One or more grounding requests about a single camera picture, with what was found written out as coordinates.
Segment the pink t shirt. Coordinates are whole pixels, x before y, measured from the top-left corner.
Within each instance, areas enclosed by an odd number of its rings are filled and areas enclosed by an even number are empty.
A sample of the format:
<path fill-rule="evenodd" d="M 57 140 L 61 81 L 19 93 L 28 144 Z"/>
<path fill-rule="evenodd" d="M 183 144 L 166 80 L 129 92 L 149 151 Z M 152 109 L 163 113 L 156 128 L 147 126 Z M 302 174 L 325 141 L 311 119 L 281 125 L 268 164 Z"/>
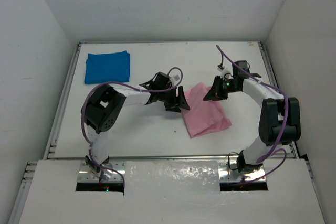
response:
<path fill-rule="evenodd" d="M 232 125 L 220 102 L 203 100 L 208 91 L 209 87 L 200 82 L 185 92 L 190 109 L 182 110 L 182 116 L 191 138 L 223 131 Z"/>

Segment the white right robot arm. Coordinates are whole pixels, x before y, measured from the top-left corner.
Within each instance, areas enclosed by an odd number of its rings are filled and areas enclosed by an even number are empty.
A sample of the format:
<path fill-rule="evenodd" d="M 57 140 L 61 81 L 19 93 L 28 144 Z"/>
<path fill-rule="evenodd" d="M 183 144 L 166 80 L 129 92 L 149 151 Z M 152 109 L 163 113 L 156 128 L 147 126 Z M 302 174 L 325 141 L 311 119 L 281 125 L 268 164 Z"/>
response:
<path fill-rule="evenodd" d="M 258 136 L 237 159 L 238 172 L 258 169 L 279 145 L 288 145 L 301 137 L 300 104 L 276 87 L 262 81 L 258 74 L 236 74 L 230 79 L 216 76 L 204 101 L 228 99 L 230 93 L 243 92 L 261 108 Z"/>

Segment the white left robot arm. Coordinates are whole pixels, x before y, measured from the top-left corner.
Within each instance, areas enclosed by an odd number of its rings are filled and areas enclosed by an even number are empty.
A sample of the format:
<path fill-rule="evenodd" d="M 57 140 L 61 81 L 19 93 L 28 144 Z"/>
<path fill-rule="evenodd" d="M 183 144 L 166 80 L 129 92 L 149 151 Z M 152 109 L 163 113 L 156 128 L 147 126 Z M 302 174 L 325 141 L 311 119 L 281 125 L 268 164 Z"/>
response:
<path fill-rule="evenodd" d="M 190 106 L 180 86 L 183 74 L 169 76 L 157 72 L 152 79 L 136 87 L 125 83 L 108 81 L 97 85 L 87 95 L 81 108 L 81 130 L 89 144 L 86 164 L 99 174 L 106 169 L 103 164 L 109 161 L 104 153 L 105 132 L 117 121 L 124 106 L 149 105 L 157 101 L 164 103 L 166 111 L 180 113 L 190 110 Z"/>

